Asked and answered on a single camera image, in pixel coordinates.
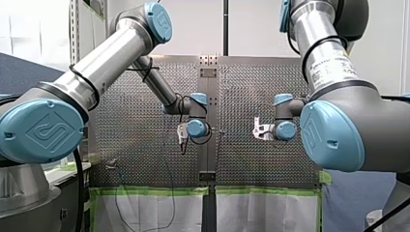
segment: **black cable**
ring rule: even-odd
[[[402,96],[382,96],[382,99],[392,100],[392,101],[410,102],[410,98],[402,97]]]
[[[165,123],[165,117],[163,118],[163,130],[162,130],[162,147],[163,147],[163,153],[166,154],[167,149],[165,148],[165,128],[166,128],[166,123]],[[158,228],[152,228],[152,229],[147,229],[144,230],[142,232],[148,232],[148,231],[153,231],[153,230],[162,230],[162,229],[167,229],[169,228],[169,226],[171,226],[172,222],[174,222],[175,219],[175,215],[176,215],[176,203],[175,203],[175,194],[174,194],[174,177],[172,175],[171,172],[171,168],[169,167],[169,163],[168,163],[168,157],[164,158],[165,161],[165,166],[166,166],[166,170],[168,172],[169,175],[169,180],[171,181],[171,195],[172,195],[172,218],[169,221],[169,223],[164,226],[164,227],[158,227]]]
[[[403,203],[401,203],[400,205],[398,205],[397,207],[395,207],[392,211],[390,211],[388,214],[384,215],[383,217],[381,217],[379,220],[377,220],[376,222],[374,222],[374,224],[372,224],[371,226],[369,226],[365,232],[373,232],[377,227],[379,227],[380,225],[382,225],[384,222],[386,222],[387,220],[389,220],[390,218],[392,218],[393,216],[395,216],[396,214],[398,214],[399,212],[401,212],[402,210],[404,210],[407,206],[410,205],[410,198],[408,198],[407,200],[405,200]]]
[[[145,83],[148,75],[150,74],[151,70],[159,70],[160,67],[153,67],[154,60],[150,57],[150,63],[148,64],[148,68],[146,69],[127,69],[127,71],[134,71],[134,72],[146,72],[142,77],[142,83]]]
[[[117,169],[118,175],[119,175],[119,177],[120,177],[120,183],[121,183],[121,185],[124,187],[124,189],[125,189],[126,192],[127,192],[126,186],[124,185],[124,176],[123,176],[123,174],[121,173],[121,171],[120,171],[120,169],[119,169],[118,166],[116,166],[116,169]],[[117,189],[115,190],[115,206],[117,207],[117,211],[118,211],[118,214],[120,215],[120,219],[123,221],[123,223],[124,223],[132,232],[136,232],[135,230],[133,230],[133,229],[129,226],[129,224],[124,220],[123,215],[121,214],[120,207],[118,206],[118,189],[119,189],[119,188],[117,188]]]
[[[75,223],[75,232],[81,232],[82,228],[82,218],[84,214],[84,171],[82,169],[81,156],[79,155],[78,149],[75,148],[73,151],[75,166],[77,169],[77,180],[78,180],[78,210]]]
[[[207,127],[208,127],[208,138],[207,138],[207,140],[206,141],[204,141],[204,142],[201,142],[201,143],[198,143],[198,142],[195,142],[194,140],[193,140],[193,138],[190,136],[190,141],[192,141],[192,143],[193,144],[195,144],[195,145],[205,145],[205,144],[207,144],[208,142],[209,142],[209,140],[211,140],[211,138],[212,138],[212,128],[211,128],[211,125],[209,125],[209,123],[208,122],[205,122],[206,123],[206,125],[207,125]]]
[[[205,114],[208,114],[208,109],[205,107],[205,105],[203,105],[201,102],[197,101],[195,98],[193,98],[191,96],[182,96],[178,93],[175,93],[175,95],[177,97],[180,97],[180,99],[181,99],[178,102],[178,112],[180,113],[180,123],[182,123],[182,118],[184,117],[184,107],[185,107],[184,99],[190,99],[190,100],[196,102],[197,104],[199,104],[199,106],[201,106],[204,109]]]
[[[0,105],[10,103],[10,102],[14,102],[15,100],[17,100],[20,97],[21,97],[21,95],[8,95],[4,98],[0,98]]]
[[[311,52],[318,47],[321,44],[324,44],[325,42],[328,42],[330,40],[334,40],[334,39],[339,39],[341,40],[341,42],[343,43],[344,48],[346,49],[348,46],[348,41],[340,36],[340,35],[332,35],[332,36],[328,36],[325,38],[322,38],[320,40],[318,40],[317,42],[315,42],[306,52],[304,59],[302,61],[302,75],[304,76],[304,80],[306,83],[308,83],[308,76],[307,76],[307,71],[306,71],[306,67],[307,67],[307,62],[308,62],[308,57],[310,56]]]
[[[87,83],[87,84],[91,87],[91,89],[93,89],[94,96],[96,96],[96,103],[95,103],[91,108],[89,108],[88,111],[92,111],[93,109],[97,108],[97,106],[99,106],[99,104],[100,104],[100,93],[99,93],[99,91],[97,90],[96,86],[95,86],[88,78],[86,78],[86,77],[85,77],[84,75],[82,75],[79,71],[77,71],[77,70],[74,68],[74,64],[69,65],[69,69],[70,69],[70,71],[71,71],[72,73],[74,73],[76,76],[78,76],[78,77],[80,77],[82,80],[84,80],[84,82]]]
[[[205,110],[205,114],[208,114],[208,109],[205,107],[205,105],[203,105],[201,102],[197,101],[195,98],[193,98],[191,96],[184,96],[182,98],[182,101],[184,101],[184,99],[190,99],[190,100],[196,102],[197,104],[199,104],[199,106],[201,106]]]
[[[165,119],[163,120],[163,126],[164,126],[164,128],[165,128],[165,126],[166,126]],[[166,148],[165,148],[165,134],[164,134],[164,132],[165,132],[165,130],[162,130],[162,146],[163,146],[163,153],[165,154],[167,150],[166,150]],[[174,178],[173,178],[173,175],[172,175],[172,172],[171,172],[171,168],[169,167],[168,159],[165,158],[164,161],[165,161],[166,170],[167,170],[168,175],[169,175],[169,180],[170,180],[170,182],[171,182],[172,218],[171,218],[171,221],[170,221],[166,226],[164,226],[164,227],[158,227],[158,228],[147,229],[147,230],[144,230],[143,232],[149,232],[149,231],[153,231],[153,230],[167,229],[167,228],[169,228],[169,226],[171,226],[171,224],[174,222],[174,219],[175,219],[175,215],[176,215],[176,202],[175,202],[175,193],[174,193],[174,189],[175,189]],[[124,189],[125,189],[126,192],[127,192],[126,185],[125,185],[125,181],[124,181],[124,175],[121,173],[121,171],[120,171],[118,165],[116,166],[116,168],[117,168],[118,174],[119,174],[119,176],[120,176],[120,183],[121,183],[121,185],[124,187]],[[118,206],[118,188],[115,190],[115,206],[116,206],[116,208],[117,208],[118,214],[120,215],[120,219],[124,222],[124,224],[125,224],[132,232],[135,232],[135,231],[130,227],[130,225],[124,220],[124,218],[123,218],[123,216],[122,216],[122,214],[121,214],[120,207]]]

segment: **metal bracket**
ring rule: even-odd
[[[79,54],[79,0],[70,2],[70,55],[71,63],[76,64]]]
[[[274,127],[275,124],[259,124],[259,117],[254,119],[253,136],[262,140],[274,140]]]
[[[200,69],[201,77],[213,77],[217,78],[217,69]]]
[[[215,172],[199,173],[200,182],[214,182],[217,179]]]

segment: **perforated metal panel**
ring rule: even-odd
[[[218,103],[219,122],[213,124],[218,129],[214,131],[217,144],[208,144],[217,147],[216,154],[208,154],[209,159],[217,158],[217,185],[317,188],[316,166],[305,154],[299,135],[285,143],[261,141],[251,133],[255,116],[263,124],[273,123],[274,95],[300,97],[308,92],[299,60],[219,57],[219,76],[210,77],[219,80],[219,87],[200,77],[197,57],[155,60],[175,91],[188,95],[207,90],[205,93],[214,96],[213,107]],[[206,84],[197,88],[197,83]],[[160,102],[136,73],[124,73],[103,96],[92,117],[90,154],[97,154],[100,162],[93,167],[90,183],[96,187],[118,185],[118,172],[106,168],[110,161],[118,160],[125,184],[169,186],[168,160],[176,186],[197,186],[199,156],[205,155],[199,155],[193,144],[180,155],[178,122],[178,116],[162,115]]]
[[[155,66],[174,90],[182,95],[196,91],[196,57],[172,60],[155,58]],[[95,116],[97,155],[93,167],[93,186],[120,183],[117,170],[106,166],[117,160],[127,185],[170,185],[168,161],[175,186],[197,186],[198,164],[195,146],[181,155],[176,133],[179,116],[164,116],[161,103],[136,72],[125,72],[103,95]]]
[[[316,167],[305,154],[299,133],[289,142],[262,141],[251,133],[255,116],[262,124],[274,122],[274,95],[308,93],[300,61],[221,57],[219,63],[218,185],[315,188]]]

